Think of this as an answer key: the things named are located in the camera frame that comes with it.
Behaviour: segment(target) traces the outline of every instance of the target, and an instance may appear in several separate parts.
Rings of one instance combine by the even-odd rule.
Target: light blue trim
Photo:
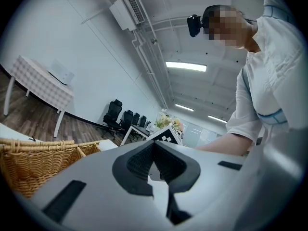
[[[270,117],[273,117],[273,116],[278,115],[278,114],[281,113],[281,112],[282,112],[282,109],[279,109],[278,111],[276,111],[275,113],[270,114],[270,115],[261,115],[261,114],[259,114],[259,113],[258,113],[258,115],[261,116],[261,117],[263,117],[263,118],[270,118]]]
[[[278,9],[278,10],[280,10],[280,11],[286,13],[286,14],[289,14],[288,12],[286,12],[286,11],[284,11],[283,9],[278,8],[278,7],[274,6],[274,5],[264,5],[264,7],[271,7],[271,10],[272,10],[272,11],[273,11],[273,8],[275,8],[275,9]]]
[[[250,88],[246,83],[246,81],[248,81],[247,72],[244,69],[244,67],[242,68],[242,76],[243,76],[243,82],[244,82],[246,89],[247,89],[247,91],[250,95],[250,98],[251,98]],[[266,124],[276,125],[276,124],[282,124],[282,123],[287,122],[287,119],[286,119],[282,109],[279,109],[278,111],[276,111],[275,113],[270,114],[270,115],[261,115],[257,112],[256,112],[256,114],[259,117],[259,119]]]
[[[273,117],[273,118],[274,118],[274,119],[277,121],[277,123],[279,124],[279,120],[277,120],[276,117]]]

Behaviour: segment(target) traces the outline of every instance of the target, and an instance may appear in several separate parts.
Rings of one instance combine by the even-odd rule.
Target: fluorescent light
[[[214,120],[217,120],[217,121],[221,121],[221,122],[223,122],[223,123],[227,123],[226,121],[221,120],[221,119],[216,118],[216,117],[213,117],[213,116],[211,116],[211,115],[209,115],[208,117],[209,117],[209,118],[212,118],[212,119],[214,119]]]
[[[198,64],[188,64],[188,63],[177,63],[177,62],[166,62],[167,67],[175,67],[175,68],[186,68],[190,70],[197,71],[206,71],[206,65],[198,65]]]
[[[183,109],[185,109],[185,110],[190,110],[190,111],[193,111],[193,109],[190,109],[190,108],[184,107],[184,106],[179,105],[179,104],[175,104],[175,106],[180,107],[180,108],[183,108]]]

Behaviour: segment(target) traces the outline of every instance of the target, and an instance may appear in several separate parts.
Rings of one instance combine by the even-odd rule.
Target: chair
[[[144,124],[145,124],[145,122],[146,122],[146,117],[145,117],[145,116],[142,116],[142,117],[140,118],[140,124],[139,124],[139,127],[144,128]]]
[[[139,117],[140,117],[140,114],[138,114],[138,113],[134,114],[133,121],[132,121],[133,125],[137,125],[138,124]]]
[[[139,117],[140,117],[140,114],[138,114],[138,113],[135,113],[134,114],[134,117],[133,117],[133,121],[132,121],[132,125],[137,125],[138,124],[138,121],[139,121]],[[131,135],[133,136],[133,138],[136,138],[137,139],[137,133],[136,133],[136,131],[134,131],[134,130],[132,130],[131,131]]]
[[[121,126],[116,122],[121,111],[122,111],[122,102],[116,99],[114,102],[110,102],[108,112],[106,115],[104,115],[103,118],[103,122],[107,124],[106,133],[109,132],[113,136],[114,140],[116,139],[116,137],[112,129],[115,130],[121,129]]]
[[[131,110],[127,110],[123,114],[123,119],[121,119],[120,125],[122,129],[127,132],[132,121],[133,121],[133,112]]]

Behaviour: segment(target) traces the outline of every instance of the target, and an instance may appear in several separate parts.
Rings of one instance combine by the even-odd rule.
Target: baseboard
[[[7,78],[11,78],[11,74],[6,71],[6,69],[0,64],[0,70],[7,76]],[[18,81],[15,81],[14,83],[15,85],[17,85],[20,89],[24,90],[25,92],[27,92],[27,88],[25,88],[22,84],[20,84]],[[39,98],[38,96],[34,95],[33,93],[30,92],[30,96],[34,97],[36,100],[40,101],[41,103],[47,105],[48,107],[54,109],[54,110],[57,110],[55,107],[51,106],[49,103],[45,102],[44,100],[42,100],[41,98]],[[68,113],[68,112],[65,112],[65,115],[67,116],[70,116],[72,118],[75,118],[79,121],[83,121],[85,123],[88,123],[88,124],[91,124],[91,125],[94,125],[96,127],[99,127],[99,128],[105,128],[105,126],[103,126],[102,124],[98,124],[98,123],[95,123],[95,122],[92,122],[92,121],[88,121],[86,119],[83,119],[81,117],[78,117],[76,115],[73,115],[71,113]]]

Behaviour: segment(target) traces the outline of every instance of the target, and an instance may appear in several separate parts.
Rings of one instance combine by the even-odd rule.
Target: desk
[[[9,113],[10,98],[15,80],[30,92],[52,105],[60,112],[53,136],[56,138],[67,105],[74,97],[71,87],[63,85],[41,64],[34,60],[19,56],[11,68],[11,80],[6,92],[3,114]]]
[[[126,142],[127,138],[129,137],[129,134],[130,134],[132,129],[135,130],[137,133],[141,134],[145,138],[148,138],[150,136],[150,132],[148,132],[145,128],[142,128],[142,127],[139,127],[139,126],[136,126],[136,125],[130,125],[127,133],[125,134],[125,137],[124,137],[122,143],[120,144],[120,146],[125,144],[125,142]]]

